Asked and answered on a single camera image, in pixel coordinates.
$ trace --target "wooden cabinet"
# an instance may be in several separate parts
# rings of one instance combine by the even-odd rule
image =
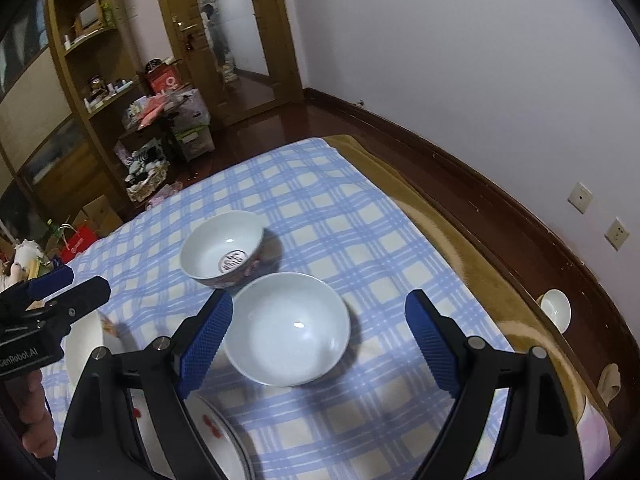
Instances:
[[[142,66],[130,36],[122,0],[46,0],[47,31],[60,83],[74,118],[81,125],[84,143],[59,160],[35,187],[51,213],[60,218],[82,207],[86,198],[110,197],[113,207],[128,216],[133,204],[126,195],[126,168],[113,148],[124,133],[121,117],[126,107],[144,95]],[[84,10],[97,20],[86,26]],[[65,46],[65,36],[78,38]],[[134,84],[88,111],[84,99],[91,93],[90,79]]]

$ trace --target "red box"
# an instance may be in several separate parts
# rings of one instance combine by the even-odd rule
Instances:
[[[145,77],[156,94],[161,94],[163,90],[168,92],[182,86],[182,79],[174,65],[162,64],[146,74]]]

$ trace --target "plaid tablecloth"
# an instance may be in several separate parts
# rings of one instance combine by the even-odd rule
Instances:
[[[127,349],[171,335],[211,294],[179,269],[180,246],[205,219],[231,209],[268,225],[262,272],[327,282],[350,309],[352,335],[334,370],[297,388],[247,380],[220,351],[200,393],[238,430],[258,478],[411,478],[453,402],[406,325],[407,293],[422,288],[465,334],[510,346],[404,213],[324,140],[255,157],[142,213],[71,263],[76,282],[109,280],[111,301],[101,311]],[[43,383],[60,434],[73,393],[64,362],[44,370]],[[469,474],[486,467],[505,400],[505,392],[494,399]]]

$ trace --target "screw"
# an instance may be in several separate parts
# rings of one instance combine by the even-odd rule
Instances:
[[[160,336],[160,337],[156,337],[153,340],[153,342],[151,343],[151,346],[156,350],[164,350],[166,348],[169,348],[170,344],[171,344],[170,338],[166,336]]]
[[[468,342],[469,346],[471,346],[471,348],[473,348],[474,350],[482,350],[486,345],[486,343],[484,342],[484,339],[482,339],[481,337],[478,337],[477,335],[471,336],[469,339],[466,340],[466,342]]]
[[[96,361],[102,359],[105,355],[107,355],[107,349],[104,346],[98,346],[98,348],[95,348],[94,351],[91,352],[91,357]]]
[[[537,357],[538,359],[544,359],[546,357],[546,350],[542,348],[542,346],[534,346],[531,352],[534,357]]]

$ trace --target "wall socket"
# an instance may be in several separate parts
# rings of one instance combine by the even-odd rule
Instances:
[[[629,234],[628,229],[622,225],[620,219],[616,218],[604,237],[609,240],[615,250],[619,251],[622,244],[629,238]]]
[[[585,185],[581,182],[575,185],[574,190],[569,195],[569,203],[574,206],[583,215],[587,211],[591,200],[593,200],[593,194],[589,191]]]

